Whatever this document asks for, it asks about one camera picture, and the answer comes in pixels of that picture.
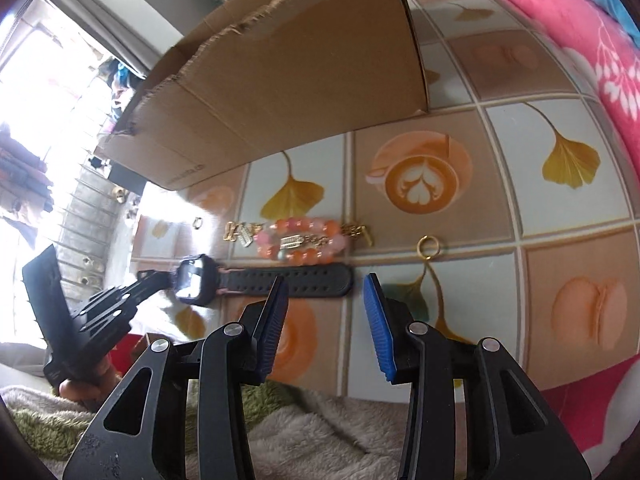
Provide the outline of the person left hand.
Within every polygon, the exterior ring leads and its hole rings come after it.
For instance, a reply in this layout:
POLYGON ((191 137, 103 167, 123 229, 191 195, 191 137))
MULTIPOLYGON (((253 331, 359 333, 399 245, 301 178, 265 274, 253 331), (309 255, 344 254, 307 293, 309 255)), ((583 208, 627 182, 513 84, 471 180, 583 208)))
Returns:
POLYGON ((94 369, 93 378, 90 382, 64 380, 58 387, 58 393, 66 400, 81 403, 85 406, 89 404, 96 405, 99 408, 121 380, 122 376, 120 376, 112 362, 104 358, 94 369))

